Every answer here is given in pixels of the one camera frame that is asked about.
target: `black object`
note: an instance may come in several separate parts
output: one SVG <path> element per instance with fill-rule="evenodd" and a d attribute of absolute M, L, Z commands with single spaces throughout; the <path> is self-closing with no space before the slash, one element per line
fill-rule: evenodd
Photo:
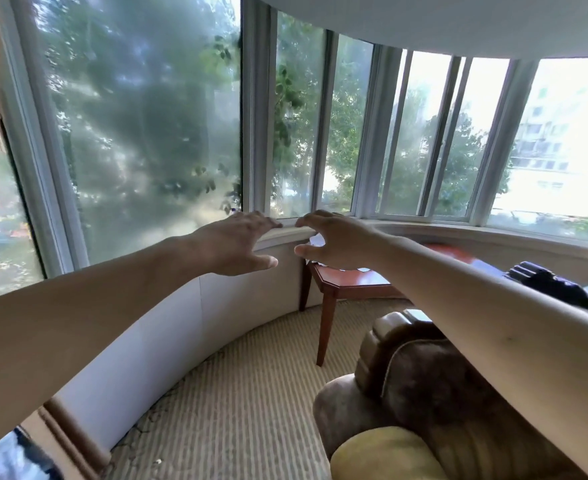
<path fill-rule="evenodd" d="M 538 264 L 523 261 L 511 268 L 504 276 L 528 288 L 564 301 L 568 305 L 580 306 L 588 310 L 588 286 L 583 288 Z"/>

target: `glass pane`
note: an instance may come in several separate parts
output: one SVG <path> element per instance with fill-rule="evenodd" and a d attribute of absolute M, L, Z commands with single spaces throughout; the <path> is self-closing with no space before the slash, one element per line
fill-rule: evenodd
<path fill-rule="evenodd" d="M 43 279 L 7 149 L 0 142 L 0 295 Z"/>
<path fill-rule="evenodd" d="M 489 224 L 588 241 L 588 59 L 540 62 Z"/>
<path fill-rule="evenodd" d="M 435 214 L 467 213 L 509 63 L 506 59 L 472 60 Z"/>
<path fill-rule="evenodd" d="M 389 129 L 387 131 L 387 144 L 385 146 L 385 157 L 383 159 L 383 171 L 380 174 L 380 184 L 378 185 L 378 199 L 376 204 L 377 213 L 380 212 L 380 203 L 383 198 L 383 186 L 385 185 L 385 177 L 387 174 L 387 165 L 389 164 L 389 153 L 392 146 L 392 137 L 394 136 L 394 125 L 396 124 L 396 116 L 398 115 L 398 99 L 401 96 L 401 86 L 403 85 L 403 73 L 405 73 L 405 61 L 407 58 L 407 50 L 403 49 L 401 55 L 401 64 L 398 68 L 398 78 L 396 79 L 396 92 L 394 93 L 394 106 L 392 107 L 392 115 L 389 119 Z"/>
<path fill-rule="evenodd" d="M 311 173 L 323 79 L 323 30 L 278 13 L 272 217 L 311 209 Z"/>
<path fill-rule="evenodd" d="M 320 207 L 349 212 L 359 162 L 373 45 L 341 35 Z"/>
<path fill-rule="evenodd" d="M 449 55 L 414 52 L 389 185 L 387 214 L 416 214 L 450 68 Z"/>
<path fill-rule="evenodd" d="M 240 206 L 240 0 L 34 0 L 96 263 Z"/>

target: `ceiling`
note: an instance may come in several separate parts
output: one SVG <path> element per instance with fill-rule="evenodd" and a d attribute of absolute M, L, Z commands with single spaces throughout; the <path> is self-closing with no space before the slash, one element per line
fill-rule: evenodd
<path fill-rule="evenodd" d="M 588 57 L 588 0 L 263 0 L 325 29 L 444 54 Z"/>

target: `carpet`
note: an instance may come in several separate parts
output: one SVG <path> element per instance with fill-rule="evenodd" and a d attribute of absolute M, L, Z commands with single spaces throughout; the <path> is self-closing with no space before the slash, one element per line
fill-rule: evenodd
<path fill-rule="evenodd" d="M 407 302 L 341 301 L 317 367 L 320 306 L 251 330 L 194 368 L 112 451 L 107 480 L 327 480 L 316 393 L 349 374 L 372 322 Z"/>

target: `sofa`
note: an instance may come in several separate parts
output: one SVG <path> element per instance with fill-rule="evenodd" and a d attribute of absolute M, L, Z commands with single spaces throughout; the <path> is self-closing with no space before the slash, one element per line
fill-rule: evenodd
<path fill-rule="evenodd" d="M 588 480 L 420 310 L 377 319 L 313 410 L 333 480 Z"/>

